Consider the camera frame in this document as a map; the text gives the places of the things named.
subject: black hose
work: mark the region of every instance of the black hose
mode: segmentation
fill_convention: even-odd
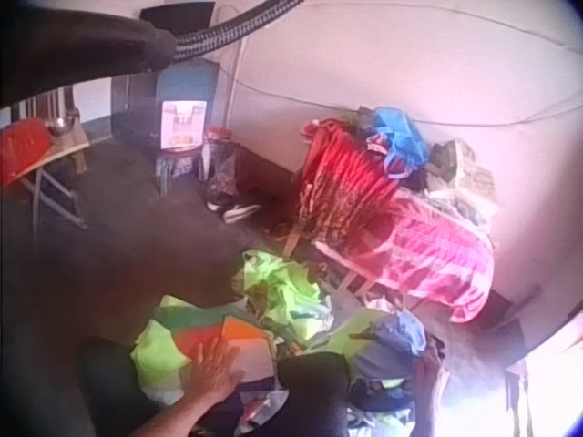
[[[174,61],[183,61],[227,46],[276,20],[303,0],[267,0],[225,23],[177,37]]]

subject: pile of clothes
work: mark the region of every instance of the pile of clothes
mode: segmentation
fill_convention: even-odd
[[[411,378],[425,344],[423,324],[407,310],[362,308],[308,353],[336,352],[348,361],[351,431],[375,427],[400,436],[414,425]]]
[[[240,348],[233,369],[244,370],[245,376],[215,412],[241,417],[238,430],[246,432],[256,415],[269,420],[285,403],[287,391],[277,382],[273,336],[245,310],[244,302],[202,309],[164,296],[131,352],[138,385],[159,406],[172,405],[189,387],[197,346],[219,337]]]
[[[422,323],[406,310],[360,308],[330,332],[330,299],[311,281],[307,266],[259,250],[245,252],[244,259],[233,279],[240,299],[230,304],[202,309],[163,297],[131,353],[141,390],[160,406],[173,404],[189,386],[197,346],[221,337],[240,348],[233,369],[245,376],[209,417],[239,418],[234,434],[240,435],[286,402],[289,393],[276,374],[279,358],[335,352],[350,370],[351,430],[378,427],[407,435],[414,426],[414,359],[426,344]],[[200,431],[220,425],[202,421]]]
[[[334,321],[330,296],[318,286],[319,266],[300,264],[261,250],[243,253],[232,288],[261,326],[272,332],[278,357],[298,355]]]
[[[292,220],[302,235],[368,280],[451,307],[451,321],[473,319],[492,285],[496,212],[473,151],[460,140],[430,148],[387,107],[313,120],[302,135],[311,147]]]

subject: green fabric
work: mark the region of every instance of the green fabric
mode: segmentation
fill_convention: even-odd
[[[248,250],[243,258],[244,292],[267,284],[265,317],[281,325],[291,324],[299,340],[308,340],[319,331],[330,310],[321,304],[318,285],[308,281],[306,267],[261,250]]]
[[[319,351],[329,351],[343,354],[346,359],[350,359],[361,351],[371,340],[353,340],[350,334],[360,334],[365,332],[372,323],[386,316],[386,313],[369,308],[358,309],[350,319],[335,330],[326,345],[319,348]]]
[[[169,294],[164,295],[162,300],[160,301],[159,307],[188,307],[188,308],[196,308],[191,303],[185,302],[184,300],[180,300],[179,298],[175,298],[174,296],[170,296]]]
[[[140,385],[162,380],[190,362],[174,344],[172,333],[155,320],[150,320],[139,335],[131,358],[136,365]]]
[[[399,385],[401,385],[404,382],[404,379],[401,380],[382,380],[381,384],[383,385],[383,387],[385,387],[385,389],[394,389],[395,387],[398,387]]]
[[[156,308],[152,319],[166,329],[175,331],[222,323],[227,316],[245,320],[257,327],[261,326],[252,315],[234,304],[206,309],[198,308],[194,305],[190,307],[170,306]]]

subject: shoe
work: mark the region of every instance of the shoe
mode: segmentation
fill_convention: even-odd
[[[219,193],[217,197],[209,198],[207,200],[207,208],[213,212],[222,214],[227,209],[231,209],[235,205],[233,196],[225,193]]]
[[[261,205],[235,205],[222,215],[225,223],[230,225],[236,221],[252,216],[261,209]]]

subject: plastic bag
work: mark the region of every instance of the plastic bag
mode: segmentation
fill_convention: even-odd
[[[411,172],[423,167],[429,160],[429,147],[419,130],[405,112],[394,107],[378,107],[374,110],[374,127],[387,136],[391,146],[384,160],[384,171],[390,179],[407,178]],[[396,159],[404,162],[402,173],[391,173]]]

